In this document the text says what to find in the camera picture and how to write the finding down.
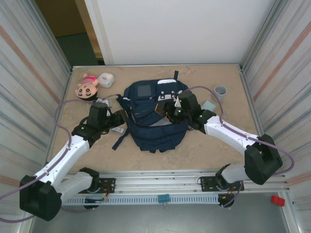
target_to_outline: gray cup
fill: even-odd
[[[214,88],[214,92],[216,93],[218,99],[220,102],[223,102],[226,94],[227,94],[227,88],[223,85],[217,85]],[[217,102],[216,98],[214,97],[214,95],[212,94],[212,99]]]

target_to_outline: white wall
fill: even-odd
[[[240,63],[275,0],[85,0],[107,65]]]

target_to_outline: white container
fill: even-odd
[[[110,73],[102,73],[98,77],[98,81],[99,81],[100,86],[108,88],[115,81],[115,77],[113,76],[113,74],[110,74]]]
[[[223,85],[217,85],[214,88],[214,93],[216,94],[216,96],[218,97],[220,102],[224,101],[224,98],[227,94],[227,88]],[[215,96],[212,94],[212,99],[217,102]]]

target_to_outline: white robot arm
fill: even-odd
[[[34,184],[22,189],[19,194],[21,210],[27,211],[46,221],[53,219],[61,208],[62,202],[83,191],[96,191],[99,188],[99,172],[90,168],[82,168],[75,175],[62,182],[74,163],[86,153],[90,147],[109,129],[122,125],[127,120],[124,110],[111,113],[105,103],[93,103],[89,116],[73,130],[71,143],[67,142],[58,154],[34,176],[25,176],[20,181],[23,186],[36,177],[46,174]],[[62,160],[52,166],[69,149]]]
[[[252,180],[257,184],[264,184],[282,166],[282,160],[276,149],[247,139],[258,138],[274,144],[270,136],[264,134],[259,137],[221,121],[215,113],[202,110],[195,95],[190,91],[180,93],[175,103],[160,101],[155,111],[167,117],[172,123],[188,120],[189,125],[195,130],[217,137],[244,155],[244,165],[227,164],[215,174],[215,182],[221,190],[232,187],[236,181]],[[23,186],[46,173],[39,181],[20,191],[22,210],[50,221],[58,213],[63,201],[83,190],[93,192],[99,188],[99,173],[89,168],[82,168],[74,178],[63,182],[62,179],[74,163],[101,137],[101,134],[122,125],[127,120],[127,114],[124,110],[112,114],[105,103],[96,102],[91,106],[89,117],[86,118],[86,124],[83,120],[73,130],[71,145],[67,142],[43,169],[34,176],[25,176],[21,180],[20,186]],[[232,132],[223,124],[246,137]],[[68,147],[66,156],[50,169]]]
[[[216,173],[216,183],[222,190],[237,181],[252,180],[264,184],[283,165],[276,149],[249,140],[255,138],[274,145],[270,136],[259,137],[245,132],[221,120],[214,112],[202,110],[191,91],[181,92],[176,102],[159,102],[155,111],[172,123],[188,120],[195,130],[224,141],[244,156],[243,165],[227,164]]]

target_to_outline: red object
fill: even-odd
[[[279,206],[284,206],[285,205],[285,199],[280,198],[278,196],[274,196],[274,195],[271,197],[271,202],[274,203],[274,204],[277,204]]]

